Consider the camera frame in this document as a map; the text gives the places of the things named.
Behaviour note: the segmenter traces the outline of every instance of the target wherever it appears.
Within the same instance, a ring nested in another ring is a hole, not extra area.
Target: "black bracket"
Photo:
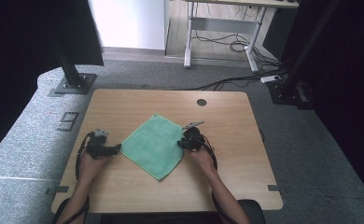
[[[69,84],[66,78],[63,77],[57,88],[54,90],[54,93],[87,94],[96,77],[97,75],[95,74],[79,73],[79,82],[77,85]]]
[[[266,83],[275,105],[296,105],[298,109],[311,110],[309,98],[306,96],[307,88],[298,85],[292,94],[285,94],[283,81],[272,81]]]

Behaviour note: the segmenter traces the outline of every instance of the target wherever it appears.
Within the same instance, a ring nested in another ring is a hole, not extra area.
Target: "hand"
[[[214,161],[205,147],[200,147],[200,149],[197,151],[184,150],[194,161],[196,161],[205,174],[208,174],[207,172],[216,170],[214,167]]]
[[[109,162],[111,157],[100,157],[97,160],[86,152],[84,148],[80,155],[79,178],[78,181],[91,183],[92,180],[100,173],[103,166]]]

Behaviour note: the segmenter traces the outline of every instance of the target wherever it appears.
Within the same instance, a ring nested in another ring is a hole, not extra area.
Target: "green cloth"
[[[155,114],[121,143],[121,153],[161,180],[182,159],[183,149],[176,142],[182,137],[181,126]]]

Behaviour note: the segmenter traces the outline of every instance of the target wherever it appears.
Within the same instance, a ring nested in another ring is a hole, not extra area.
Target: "human arm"
[[[240,204],[238,204],[234,196],[220,178],[208,151],[203,147],[198,151],[186,151],[203,171],[203,174],[205,175],[205,178],[207,179],[213,191],[214,197],[222,210],[237,223],[249,224],[249,219],[246,216],[243,208],[240,206]],[[222,222],[229,223],[223,217]]]
[[[92,181],[100,173],[109,159],[110,157],[102,157],[95,160],[86,152],[86,149],[83,149],[80,156],[79,177],[75,185],[75,190],[61,213],[57,224],[64,223],[85,205]],[[85,215],[83,212],[71,223],[83,223],[84,218]]]

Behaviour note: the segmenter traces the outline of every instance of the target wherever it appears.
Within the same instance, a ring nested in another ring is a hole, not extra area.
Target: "standing desk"
[[[250,34],[252,35],[249,45],[245,47],[246,57],[248,58],[251,70],[257,73],[258,67],[255,58],[252,55],[252,50],[255,47],[255,42],[258,38],[259,30],[263,22],[264,14],[267,7],[283,7],[283,8],[296,8],[299,4],[295,1],[289,3],[287,0],[185,0],[188,4],[188,42],[185,48],[185,68],[190,68],[191,59],[191,31],[215,31],[226,33]],[[211,3],[211,4],[224,4],[224,5],[238,5],[238,6],[252,6],[260,7],[259,16],[256,21],[233,21],[233,20],[220,20],[212,18],[195,17],[193,14],[194,3]]]
[[[276,182],[244,92],[97,90],[60,183],[67,191],[56,194],[52,212],[74,191],[76,155],[87,133],[106,130],[106,145],[114,146],[155,113],[181,126],[204,120],[198,128],[215,148],[219,175],[236,199],[254,199],[267,210],[283,206],[280,193],[269,190]],[[158,181],[119,153],[93,182],[90,201],[90,212],[102,214],[216,211],[205,177],[187,155]]]

